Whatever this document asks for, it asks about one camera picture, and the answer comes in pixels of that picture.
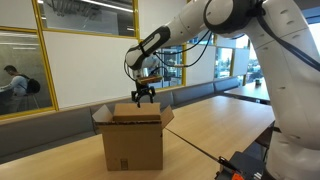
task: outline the cable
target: cable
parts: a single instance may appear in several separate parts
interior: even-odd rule
[[[268,24],[263,18],[263,15],[265,15],[265,10],[262,8],[262,3],[258,3],[256,6],[256,16],[257,20],[260,24],[260,26],[272,37],[274,38],[281,46],[283,46],[285,49],[287,49],[289,52],[291,52],[293,55],[295,55],[297,58],[299,58],[301,61],[303,61],[305,64],[309,65],[310,67],[314,68],[315,70],[320,72],[320,63],[301,51],[296,46],[280,39],[278,36],[274,34],[274,32],[270,29]]]
[[[164,69],[164,73],[165,73],[165,75],[167,75],[168,74],[168,70],[167,70],[167,68],[165,68],[164,66],[159,66],[159,67],[157,67],[157,68],[155,68],[154,70],[152,70],[151,72],[150,72],[150,75],[153,75],[154,74],[154,72],[155,71],[157,71],[158,69],[160,69],[160,68],[163,68]]]
[[[195,64],[201,59],[201,57],[203,56],[203,54],[204,54],[204,52],[206,51],[208,45],[209,45],[209,41],[207,41],[207,44],[206,44],[205,47],[203,48],[202,53],[200,54],[200,56],[198,57],[198,59],[197,59],[195,62],[193,62],[193,63],[190,64],[190,65],[183,65],[183,66],[181,66],[181,67],[191,67],[191,66],[195,65]],[[172,65],[169,65],[169,64],[165,63],[165,62],[163,61],[163,59],[161,59],[158,54],[155,54],[155,55],[156,55],[156,56],[158,57],[158,59],[159,59],[163,64],[165,64],[166,66],[168,66],[168,67],[177,67],[177,66],[174,66],[174,65],[172,66]]]
[[[181,54],[181,53],[183,53],[183,52],[189,51],[190,49],[193,49],[194,47],[196,47],[196,46],[207,36],[207,34],[208,34],[209,32],[210,32],[210,30],[208,30],[208,31],[206,32],[206,34],[204,34],[204,35],[202,36],[202,38],[201,38],[196,44],[194,44],[193,46],[189,47],[188,49],[182,50],[182,51],[180,51],[180,52],[175,52],[175,53],[154,52],[153,54],[154,54],[154,55],[155,55],[155,54],[172,55],[172,54]]]
[[[124,68],[124,72],[127,74],[127,76],[132,80],[132,81],[135,81],[131,76],[130,76],[130,70],[129,70],[129,67],[126,63],[126,60],[124,60],[124,65],[123,65],[123,68]]]

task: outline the glass partition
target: glass partition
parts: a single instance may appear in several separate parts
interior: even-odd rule
[[[320,23],[309,24],[309,28],[320,55]]]
[[[208,32],[208,29],[205,29],[203,31],[201,31],[199,34],[197,34],[194,38],[190,39],[188,41],[188,43],[191,43],[191,44],[207,44],[208,41],[208,45],[213,45],[213,37],[214,35],[212,34],[210,36],[210,32]]]
[[[249,54],[246,83],[251,83],[255,79],[261,79],[261,78],[263,78],[263,73],[261,71],[261,67],[260,67],[256,52],[254,51],[252,43],[250,43],[250,54]]]
[[[36,33],[0,30],[0,115],[52,107],[42,57]],[[20,74],[36,79],[40,91],[27,95]]]
[[[230,65],[233,49],[217,47],[214,78],[224,78],[230,76]]]
[[[244,49],[248,48],[249,37],[247,35],[243,35],[242,37],[235,39],[235,41],[236,41],[236,48],[244,48]]]
[[[132,0],[38,0],[46,28],[134,36]]]
[[[166,48],[161,48],[158,51],[158,56],[161,61],[155,68],[149,68],[149,73],[152,71],[163,76],[161,82],[152,83],[150,86],[154,88],[165,88],[170,86],[182,85],[182,68],[170,67],[175,64],[182,63],[182,46],[171,46]],[[157,56],[150,56],[148,58],[158,59]]]

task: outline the cardboard box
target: cardboard box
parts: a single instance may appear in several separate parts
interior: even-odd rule
[[[104,105],[92,117],[103,136],[109,171],[162,169],[162,129],[174,117],[170,106],[161,113],[159,103],[116,104],[112,114]]]

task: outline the table surface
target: table surface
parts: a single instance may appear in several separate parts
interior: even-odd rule
[[[243,152],[274,121],[271,106],[216,96],[174,110],[166,129],[215,158]]]
[[[3,180],[214,179],[220,165],[168,130],[163,130],[164,168],[108,171],[101,135],[0,165]]]
[[[241,97],[248,97],[254,99],[260,99],[270,101],[269,93],[267,90],[266,83],[263,81],[261,85],[256,85],[255,82],[240,86],[228,91],[224,91],[225,94],[231,94]]]

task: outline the gray couch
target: gray couch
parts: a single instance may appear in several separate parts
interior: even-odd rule
[[[218,92],[239,86],[236,77],[187,86],[157,93],[154,102],[173,109],[215,96]],[[103,103],[113,112],[117,103],[131,98]],[[149,97],[141,102],[149,102]],[[0,164],[98,134],[92,119],[103,104],[56,112],[0,125]]]

